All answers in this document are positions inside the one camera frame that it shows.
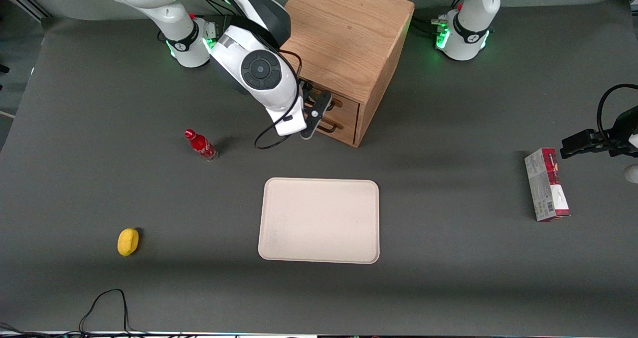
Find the cardboard box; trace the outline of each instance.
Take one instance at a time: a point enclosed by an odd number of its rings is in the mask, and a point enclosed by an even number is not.
[[[570,215],[569,206],[558,180],[556,149],[540,149],[525,158],[536,220],[550,222]]]

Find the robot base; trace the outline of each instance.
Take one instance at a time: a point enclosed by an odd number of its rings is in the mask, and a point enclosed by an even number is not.
[[[444,52],[445,55],[451,59],[458,61],[467,61],[474,59],[481,49],[485,47],[489,31],[480,38],[477,36],[477,40],[474,43],[466,43],[463,36],[461,36],[453,25],[449,23],[454,21],[454,17],[459,13],[454,9],[448,13],[442,14],[436,20],[437,24],[443,28],[443,31],[437,36],[437,49]]]

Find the table surface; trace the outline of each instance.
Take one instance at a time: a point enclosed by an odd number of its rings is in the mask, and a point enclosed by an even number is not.
[[[48,22],[0,154],[0,317],[73,329],[122,288],[146,331],[635,337],[634,161],[561,161],[573,215],[537,223],[522,160],[594,127],[602,93],[636,81],[629,6],[505,8],[494,27],[467,63],[411,33],[360,149],[316,135],[262,152],[262,106],[180,67],[150,20]],[[618,92],[606,122],[635,104]],[[261,259],[271,177],[375,181],[378,262]],[[126,227],[145,236],[130,258]],[[121,329],[119,297],[104,299],[87,328]]]

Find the bottle cap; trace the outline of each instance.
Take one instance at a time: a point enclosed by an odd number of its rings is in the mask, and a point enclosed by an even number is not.
[[[184,136],[186,136],[186,138],[189,140],[193,140],[195,136],[197,136],[197,134],[192,129],[188,129],[184,131]]]

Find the wooden drawer cabinet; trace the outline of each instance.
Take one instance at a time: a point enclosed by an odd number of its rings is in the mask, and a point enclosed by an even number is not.
[[[318,130],[358,147],[394,75],[414,4],[407,0],[289,0],[292,35],[282,49],[303,59],[301,78],[328,90],[335,108]],[[297,60],[284,56],[296,65]]]

